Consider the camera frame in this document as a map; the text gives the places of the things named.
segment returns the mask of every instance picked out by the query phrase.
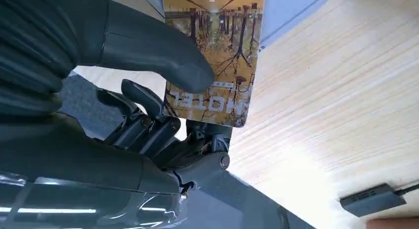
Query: plastic wrap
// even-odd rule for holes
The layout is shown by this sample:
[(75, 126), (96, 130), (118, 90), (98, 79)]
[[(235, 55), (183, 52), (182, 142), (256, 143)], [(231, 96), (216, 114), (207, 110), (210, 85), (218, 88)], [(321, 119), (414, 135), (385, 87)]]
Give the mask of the plastic wrap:
[(104, 189), (47, 178), (37, 180), (15, 210), (25, 182), (0, 174), (0, 228), (159, 229), (186, 220), (186, 197), (178, 193)]

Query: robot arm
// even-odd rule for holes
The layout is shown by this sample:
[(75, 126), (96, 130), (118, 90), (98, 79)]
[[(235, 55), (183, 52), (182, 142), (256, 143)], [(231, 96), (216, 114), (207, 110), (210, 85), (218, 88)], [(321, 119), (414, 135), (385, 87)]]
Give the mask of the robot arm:
[(154, 71), (186, 91), (204, 91), (214, 74), (189, 38), (110, 0), (0, 2), (0, 170), (134, 191), (151, 190), (151, 182), (177, 192), (178, 182), (143, 156), (92, 140), (74, 118), (55, 113), (56, 93), (77, 65)]
[(214, 79), (187, 36), (111, 0), (1, 0), (0, 10), (2, 115), (56, 111), (77, 65), (154, 71), (192, 93)]

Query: tree illustration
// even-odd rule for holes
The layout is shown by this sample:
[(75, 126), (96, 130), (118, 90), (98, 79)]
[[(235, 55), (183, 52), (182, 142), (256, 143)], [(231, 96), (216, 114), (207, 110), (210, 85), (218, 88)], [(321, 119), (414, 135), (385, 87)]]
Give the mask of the tree illustration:
[(243, 5), (243, 17), (242, 17), (242, 26), (241, 26), (241, 30), (240, 30), (240, 39), (239, 39), (239, 46), (237, 49), (237, 52), (229, 59), (224, 60), (223, 62), (221, 62), (214, 71), (217, 71), (218, 69), (222, 69), (215, 77), (216, 80), (218, 79), (218, 77), (223, 74), (227, 68), (230, 67), (230, 65), (233, 67), (234, 69), (234, 74), (237, 74), (237, 67), (238, 64), (237, 62), (239, 61), (240, 58), (243, 58), (243, 60), (246, 62), (247, 66), (251, 67), (251, 64), (249, 63), (249, 61), (246, 59), (246, 57), (243, 54), (243, 38), (244, 38), (244, 34), (245, 34), (245, 29), (246, 29), (246, 23), (247, 23), (247, 17), (248, 17), (248, 11), (249, 8), (246, 5)]
[(254, 41), (254, 28), (256, 27), (256, 18), (253, 18), (253, 25), (252, 25), (252, 29), (251, 29), (251, 38), (250, 38), (250, 48), (249, 48), (249, 54), (247, 56), (247, 58), (252, 58), (253, 54), (252, 54), (252, 49), (253, 49), (253, 41)]
[(197, 41), (196, 41), (196, 17), (197, 17), (197, 13), (196, 13), (196, 9), (191, 8), (190, 12), (191, 12), (191, 36), (190, 36), (190, 38), (192, 39), (193, 43), (195, 45), (197, 45)]
[(236, 14), (231, 15), (231, 36), (230, 36), (230, 39), (229, 39), (230, 45), (228, 46), (228, 48), (230, 50), (233, 49), (234, 34), (235, 34), (235, 29), (236, 29), (235, 28), (236, 27), (235, 20), (236, 20)]
[(227, 13), (226, 29), (225, 29), (225, 34), (226, 35), (229, 34), (229, 29), (230, 29), (230, 15)]

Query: card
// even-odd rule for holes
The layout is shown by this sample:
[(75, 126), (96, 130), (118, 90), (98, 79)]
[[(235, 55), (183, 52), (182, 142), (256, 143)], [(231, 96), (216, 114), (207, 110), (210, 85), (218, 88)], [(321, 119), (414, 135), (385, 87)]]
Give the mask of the card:
[(204, 93), (166, 85), (164, 114), (242, 127), (246, 123), (264, 0), (163, 0), (166, 24), (188, 36), (215, 73)]

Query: black cable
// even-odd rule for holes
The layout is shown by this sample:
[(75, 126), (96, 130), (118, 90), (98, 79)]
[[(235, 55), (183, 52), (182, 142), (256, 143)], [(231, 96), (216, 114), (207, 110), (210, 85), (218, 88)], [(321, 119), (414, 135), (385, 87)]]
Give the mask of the black cable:
[(415, 190), (419, 190), (419, 184), (416, 184), (414, 186), (407, 187), (405, 189), (398, 190), (398, 191), (396, 191), (396, 195), (402, 196), (404, 194), (407, 194), (407, 193), (412, 192), (412, 191), (415, 191)]

